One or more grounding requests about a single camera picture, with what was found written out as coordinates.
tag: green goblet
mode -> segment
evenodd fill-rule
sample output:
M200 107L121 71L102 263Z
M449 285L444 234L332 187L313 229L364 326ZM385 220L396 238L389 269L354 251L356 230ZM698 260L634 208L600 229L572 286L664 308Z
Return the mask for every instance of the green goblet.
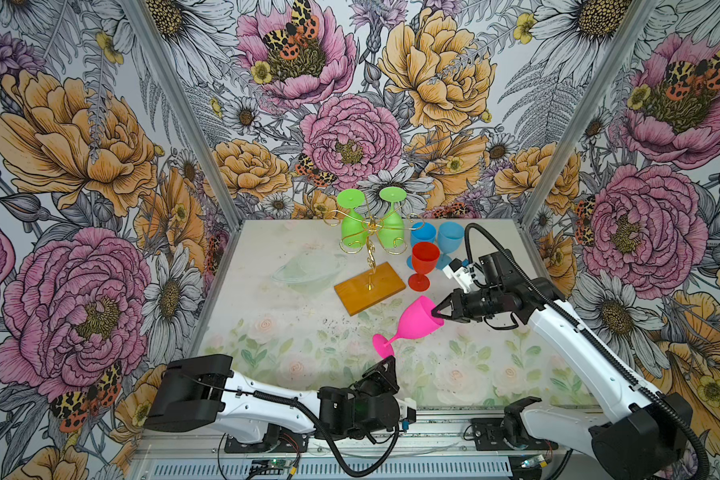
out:
M348 188L336 197L338 205L349 210L349 216L342 220L342 238L344 244L350 248L365 245L368 232L363 223L363 217L355 212L355 208L365 203L365 195L356 188Z
M396 211L396 204L405 200L408 194L400 187L383 188L378 196L390 203L389 213L382 221L381 229L378 231L378 240L387 250L400 247L403 243L403 218Z

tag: wooden block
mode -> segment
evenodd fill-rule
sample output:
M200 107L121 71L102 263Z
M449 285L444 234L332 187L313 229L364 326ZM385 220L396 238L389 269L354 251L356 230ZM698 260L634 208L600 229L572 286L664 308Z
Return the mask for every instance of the wooden block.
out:
M349 316L357 315L370 306L405 290L405 283L394 272L389 262L376 266L372 281L373 288L370 290L368 290L368 272L370 270L333 287Z

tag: light blue goblet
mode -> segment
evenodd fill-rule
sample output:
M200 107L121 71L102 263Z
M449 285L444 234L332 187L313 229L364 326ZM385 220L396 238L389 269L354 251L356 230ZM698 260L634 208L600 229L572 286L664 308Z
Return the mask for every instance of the light blue goblet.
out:
M434 225L428 224L427 222L417 222L413 225L413 228L416 230L411 230L411 249L413 249L413 245L419 242L430 242L433 244L434 238L438 235L438 231L434 228ZM408 268L412 270L413 264L411 263L410 255L406 263L408 264Z
M464 241L464 227L456 222L445 222L440 225L438 232L438 247L442 252L440 260L438 260L438 268L442 270L447 264L451 263L451 257L448 254L455 252Z

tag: floral wallpaper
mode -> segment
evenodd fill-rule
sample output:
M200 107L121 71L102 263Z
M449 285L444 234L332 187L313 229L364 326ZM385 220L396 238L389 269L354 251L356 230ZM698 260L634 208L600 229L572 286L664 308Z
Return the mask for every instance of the floral wallpaper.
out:
M0 0L0 478L127 477L230 239L117 14Z
M662 2L658 24L582 132L580 168L557 180L576 185L572 202L553 191L530 232L584 321L690 402L720 478L720 1ZM688 451L663 476L695 470Z
M499 218L520 215L630 0L146 5L243 218L323 218L346 188L385 214L387 186L406 214ZM143 57L122 9L107 14L115 48ZM560 212L580 164L555 186Z

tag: table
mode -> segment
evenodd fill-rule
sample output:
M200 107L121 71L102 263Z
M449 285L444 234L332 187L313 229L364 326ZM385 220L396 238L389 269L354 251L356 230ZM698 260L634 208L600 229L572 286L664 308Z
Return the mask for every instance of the table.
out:
M427 220L439 226L446 220ZM512 220L475 221L488 229L531 276L537 276ZM350 317L332 286L368 269L365 251L344 254L340 229L322 220L249 220L245 222L230 268L212 306L198 355L225 353L232 368L260 382L292 389L344 387L381 358L371 337L390 338L404 309L422 293L406 288ZM470 236L475 257L494 252L487 240ZM390 255L378 244L376 261L388 261L407 283L413 274L403 255ZM322 287L295 291L272 275L299 254L332 252L344 267ZM462 244L451 257L466 258ZM440 302L457 284L435 270L424 292ZM508 314L492 320L508 321ZM594 398L565 361L527 327L496 331L483 323L446 322L420 340L394 344L401 397L419 408L499 408L524 396L557 405L593 406Z

